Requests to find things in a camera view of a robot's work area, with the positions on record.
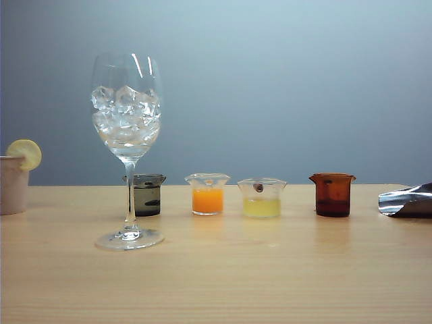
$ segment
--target aluminum foil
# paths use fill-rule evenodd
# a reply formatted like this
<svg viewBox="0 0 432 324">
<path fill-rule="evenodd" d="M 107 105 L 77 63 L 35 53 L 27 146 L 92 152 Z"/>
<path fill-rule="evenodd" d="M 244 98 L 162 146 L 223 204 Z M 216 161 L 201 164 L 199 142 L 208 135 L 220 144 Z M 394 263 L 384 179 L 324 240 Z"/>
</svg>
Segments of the aluminum foil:
<svg viewBox="0 0 432 324">
<path fill-rule="evenodd" d="M 378 205 L 387 216 L 432 218 L 432 182 L 380 194 Z"/>
</svg>

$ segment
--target beige cup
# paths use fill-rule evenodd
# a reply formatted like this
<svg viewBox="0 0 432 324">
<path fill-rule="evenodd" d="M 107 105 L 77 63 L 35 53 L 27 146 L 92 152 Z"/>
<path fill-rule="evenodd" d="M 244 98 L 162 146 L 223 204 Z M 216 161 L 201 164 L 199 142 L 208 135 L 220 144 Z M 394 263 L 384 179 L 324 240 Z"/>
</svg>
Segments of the beige cup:
<svg viewBox="0 0 432 324">
<path fill-rule="evenodd" d="M 27 207 L 28 171 L 20 169 L 23 157 L 0 157 L 0 214 L 21 213 Z"/>
</svg>

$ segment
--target wine glass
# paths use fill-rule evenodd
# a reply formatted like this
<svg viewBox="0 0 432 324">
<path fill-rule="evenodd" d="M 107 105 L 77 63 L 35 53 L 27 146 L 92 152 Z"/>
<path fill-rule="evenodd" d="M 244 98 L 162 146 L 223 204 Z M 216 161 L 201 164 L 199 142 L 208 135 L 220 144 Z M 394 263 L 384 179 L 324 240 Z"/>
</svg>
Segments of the wine glass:
<svg viewBox="0 0 432 324">
<path fill-rule="evenodd" d="M 92 75 L 92 121 L 103 143 L 126 168 L 128 210 L 118 232 L 96 245 L 114 250 L 145 248 L 164 237 L 139 228 L 134 208 L 134 170 L 156 141 L 160 128 L 161 85 L 155 61 L 135 53 L 99 55 Z"/>
</svg>

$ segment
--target small beaker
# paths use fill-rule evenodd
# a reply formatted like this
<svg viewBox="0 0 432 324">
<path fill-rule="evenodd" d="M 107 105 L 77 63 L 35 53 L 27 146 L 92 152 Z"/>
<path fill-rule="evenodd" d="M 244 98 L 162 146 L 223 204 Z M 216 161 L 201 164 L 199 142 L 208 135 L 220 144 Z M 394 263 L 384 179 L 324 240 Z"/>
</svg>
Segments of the small beaker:
<svg viewBox="0 0 432 324">
<path fill-rule="evenodd" d="M 161 212 L 161 184 L 165 179 L 162 174 L 134 174 L 135 216 L 153 216 Z"/>
<path fill-rule="evenodd" d="M 345 217 L 350 214 L 351 182 L 356 177 L 347 173 L 314 173 L 309 179 L 316 186 L 318 215 Z"/>
<path fill-rule="evenodd" d="M 286 182 L 271 178 L 244 179 L 237 183 L 243 194 L 243 214 L 268 218 L 281 214 L 280 195 Z"/>
<path fill-rule="evenodd" d="M 192 212 L 216 215 L 223 211 L 223 186 L 230 177 L 223 173 L 194 173 L 184 178 L 192 186 Z"/>
</svg>

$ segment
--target yellow liquid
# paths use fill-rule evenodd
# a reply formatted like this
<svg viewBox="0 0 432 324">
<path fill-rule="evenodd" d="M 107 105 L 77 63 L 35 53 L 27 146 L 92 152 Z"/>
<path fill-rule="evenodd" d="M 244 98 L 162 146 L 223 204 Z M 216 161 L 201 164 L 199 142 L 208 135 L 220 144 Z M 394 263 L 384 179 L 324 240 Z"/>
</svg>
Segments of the yellow liquid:
<svg viewBox="0 0 432 324">
<path fill-rule="evenodd" d="M 243 214 L 246 216 L 275 217 L 280 213 L 280 199 L 243 199 Z"/>
</svg>

